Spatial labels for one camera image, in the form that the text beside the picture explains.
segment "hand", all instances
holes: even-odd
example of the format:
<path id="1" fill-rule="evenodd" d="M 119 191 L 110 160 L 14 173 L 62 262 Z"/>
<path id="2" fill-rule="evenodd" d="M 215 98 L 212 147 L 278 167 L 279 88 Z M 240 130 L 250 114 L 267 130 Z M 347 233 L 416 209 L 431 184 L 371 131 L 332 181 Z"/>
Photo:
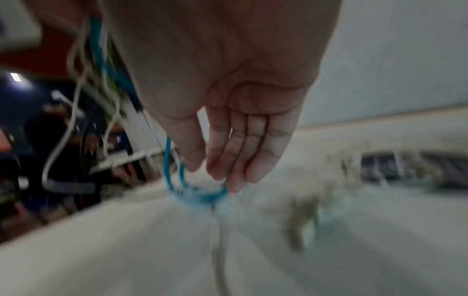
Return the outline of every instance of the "hand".
<path id="1" fill-rule="evenodd" d="M 259 182 L 289 143 L 340 0 L 104 0 L 144 106 L 196 170 L 230 192 Z"/>

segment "bright light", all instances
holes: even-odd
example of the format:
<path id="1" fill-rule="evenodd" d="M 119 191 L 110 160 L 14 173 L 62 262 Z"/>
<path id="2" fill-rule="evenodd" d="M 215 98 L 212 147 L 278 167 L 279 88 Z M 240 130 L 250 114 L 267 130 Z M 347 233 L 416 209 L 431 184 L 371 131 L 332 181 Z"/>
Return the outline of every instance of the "bright light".
<path id="1" fill-rule="evenodd" d="M 14 81 L 16 82 L 21 82 L 21 77 L 18 75 L 18 73 L 10 73 L 11 78 L 13 78 Z"/>

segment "person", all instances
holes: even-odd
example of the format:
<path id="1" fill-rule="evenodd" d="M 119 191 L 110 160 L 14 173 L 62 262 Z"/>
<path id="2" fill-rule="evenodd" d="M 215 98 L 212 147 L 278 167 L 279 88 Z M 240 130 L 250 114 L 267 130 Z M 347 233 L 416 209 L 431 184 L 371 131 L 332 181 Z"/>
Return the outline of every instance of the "person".
<path id="1" fill-rule="evenodd" d="M 89 0 L 29 3 L 68 26 L 77 20 L 79 27 L 89 7 L 96 13 Z M 142 104 L 173 139 L 187 168 L 197 170 L 206 158 L 208 173 L 226 178 L 234 193 L 262 180 L 285 151 L 340 5 L 341 0 L 99 3 Z M 202 107 L 210 124 L 207 145 L 196 116 Z"/>

